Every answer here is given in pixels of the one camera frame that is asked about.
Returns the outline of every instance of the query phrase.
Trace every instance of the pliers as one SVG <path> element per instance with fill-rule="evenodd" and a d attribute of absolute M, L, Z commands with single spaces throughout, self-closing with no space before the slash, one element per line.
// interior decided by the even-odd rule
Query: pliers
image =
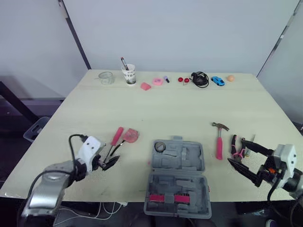
<path fill-rule="evenodd" d="M 246 146 L 243 143 L 243 141 L 245 140 L 245 138 L 242 138 L 242 140 L 241 140 L 242 147 L 241 147 L 241 150 L 239 152 L 236 149 L 236 139 L 237 139 L 237 135 L 234 135 L 232 137 L 232 156 L 235 159 L 235 161 L 241 163 L 242 158 L 245 157 L 244 151 L 245 151 Z"/>

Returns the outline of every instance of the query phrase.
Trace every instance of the orange ball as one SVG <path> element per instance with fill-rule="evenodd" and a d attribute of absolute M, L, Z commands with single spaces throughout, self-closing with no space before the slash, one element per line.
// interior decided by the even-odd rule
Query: orange ball
<path fill-rule="evenodd" d="M 233 75 L 229 75 L 229 76 L 227 77 L 227 80 L 228 80 L 229 82 L 233 82 L 233 81 L 235 80 L 235 77 L 234 77 Z"/>

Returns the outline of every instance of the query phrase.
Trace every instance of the round tape measure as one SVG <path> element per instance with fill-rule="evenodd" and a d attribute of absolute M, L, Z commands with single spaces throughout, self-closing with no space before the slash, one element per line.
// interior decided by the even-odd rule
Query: round tape measure
<path fill-rule="evenodd" d="M 166 148 L 165 143 L 163 143 L 163 142 L 156 142 L 155 143 L 155 149 L 156 149 L 157 152 L 162 153 L 165 150 L 165 148 Z"/>

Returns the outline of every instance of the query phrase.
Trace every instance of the gray tool case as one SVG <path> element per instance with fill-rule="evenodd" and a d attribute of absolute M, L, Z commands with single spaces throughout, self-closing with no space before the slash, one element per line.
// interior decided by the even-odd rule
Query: gray tool case
<path fill-rule="evenodd" d="M 157 152 L 157 142 L 165 144 L 162 152 Z M 180 136 L 155 140 L 151 166 L 144 203 L 147 215 L 200 219 L 212 216 L 207 179 L 202 175 L 205 164 L 201 143 L 183 141 Z M 187 202 L 175 202 L 179 195 Z"/>

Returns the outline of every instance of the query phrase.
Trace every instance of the hammer head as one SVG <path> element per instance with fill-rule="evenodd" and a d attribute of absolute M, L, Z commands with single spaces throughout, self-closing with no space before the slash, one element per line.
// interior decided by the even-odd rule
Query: hammer head
<path fill-rule="evenodd" d="M 220 123 L 212 123 L 212 126 L 216 126 L 218 129 L 225 129 L 225 130 L 229 130 L 229 128 L 227 128 L 224 124 L 220 124 Z"/>

